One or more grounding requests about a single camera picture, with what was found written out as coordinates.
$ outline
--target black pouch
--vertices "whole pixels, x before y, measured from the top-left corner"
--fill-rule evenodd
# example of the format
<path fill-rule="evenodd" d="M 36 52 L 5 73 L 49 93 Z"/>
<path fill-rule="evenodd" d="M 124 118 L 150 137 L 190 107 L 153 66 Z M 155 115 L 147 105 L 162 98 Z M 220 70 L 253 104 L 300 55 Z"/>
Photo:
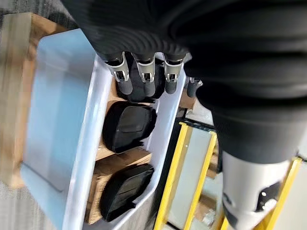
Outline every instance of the black pouch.
<path fill-rule="evenodd" d="M 133 86 L 132 93 L 129 95 L 123 94 L 116 84 L 116 91 L 118 97 L 121 97 L 129 102 L 144 102 L 144 103 L 153 103 L 155 99 L 161 97 L 165 88 L 165 75 L 164 67 L 162 66 L 163 61 L 155 59 L 155 75 L 154 75 L 154 86 L 155 93 L 151 97 L 147 97 L 144 92 L 144 83 L 140 78 L 138 67 L 133 56 L 130 53 L 125 53 L 127 65 L 129 68 L 129 76 Z"/>
<path fill-rule="evenodd" d="M 154 168 L 149 164 L 132 166 L 115 173 L 107 182 L 100 199 L 100 213 L 110 222 L 129 209 L 135 208 L 133 201 L 147 187 Z"/>
<path fill-rule="evenodd" d="M 129 102 L 114 103 L 105 118 L 102 131 L 106 147 L 117 153 L 143 145 L 154 129 L 157 114 L 149 106 Z"/>

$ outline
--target wooden crate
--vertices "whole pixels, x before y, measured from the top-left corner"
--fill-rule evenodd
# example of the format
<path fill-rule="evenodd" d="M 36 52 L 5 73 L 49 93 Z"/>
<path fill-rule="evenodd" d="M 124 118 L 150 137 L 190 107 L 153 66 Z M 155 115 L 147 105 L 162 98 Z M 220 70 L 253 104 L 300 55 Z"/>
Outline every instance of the wooden crate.
<path fill-rule="evenodd" d="M 111 176 L 131 165 L 149 163 L 151 154 L 143 148 L 130 149 L 120 155 L 112 155 L 99 160 L 95 164 L 89 198 L 87 201 L 85 219 L 88 224 L 94 224 L 101 219 L 99 203 L 103 190 Z"/>
<path fill-rule="evenodd" d="M 33 13 L 3 18 L 0 42 L 0 180 L 23 186 L 20 164 L 35 73 L 36 48 L 47 35 L 66 31 Z"/>

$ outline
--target robotic hand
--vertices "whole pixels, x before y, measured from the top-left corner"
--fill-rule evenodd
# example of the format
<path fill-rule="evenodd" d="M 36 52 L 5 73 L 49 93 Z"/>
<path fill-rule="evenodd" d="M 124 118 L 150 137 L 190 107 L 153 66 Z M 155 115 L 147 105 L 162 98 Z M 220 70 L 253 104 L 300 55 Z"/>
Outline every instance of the robotic hand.
<path fill-rule="evenodd" d="M 223 205 L 235 229 L 274 207 L 307 124 L 307 0 L 62 0 L 120 90 L 132 84 L 123 52 L 154 93 L 154 54 L 165 89 L 184 68 L 212 111 L 223 153 Z"/>

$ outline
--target floor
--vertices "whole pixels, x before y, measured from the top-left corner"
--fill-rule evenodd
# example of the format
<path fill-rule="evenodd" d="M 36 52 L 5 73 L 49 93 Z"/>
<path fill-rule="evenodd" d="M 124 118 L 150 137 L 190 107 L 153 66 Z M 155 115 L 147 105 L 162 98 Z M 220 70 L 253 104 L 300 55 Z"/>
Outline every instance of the floor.
<path fill-rule="evenodd" d="M 34 12 L 68 29 L 77 28 L 60 0 L 1 0 L 0 26 L 3 15 L 19 12 Z M 135 215 L 120 230 L 153 229 L 157 207 L 151 196 Z M 0 182 L 0 223 L 2 230 L 54 230 L 50 220 L 26 188 L 11 190 Z"/>

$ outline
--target light blue plastic bin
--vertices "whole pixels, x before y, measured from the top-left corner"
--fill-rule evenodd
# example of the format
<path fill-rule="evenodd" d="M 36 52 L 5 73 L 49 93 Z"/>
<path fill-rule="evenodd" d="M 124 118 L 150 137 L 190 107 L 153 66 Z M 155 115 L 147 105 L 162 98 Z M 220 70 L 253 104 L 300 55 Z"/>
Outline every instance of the light blue plastic bin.
<path fill-rule="evenodd" d="M 58 229 L 116 230 L 155 191 L 185 82 L 153 107 L 156 126 L 144 147 L 155 171 L 137 206 L 112 222 L 83 223 L 112 75 L 80 29 L 43 38 L 28 120 L 22 178 Z"/>

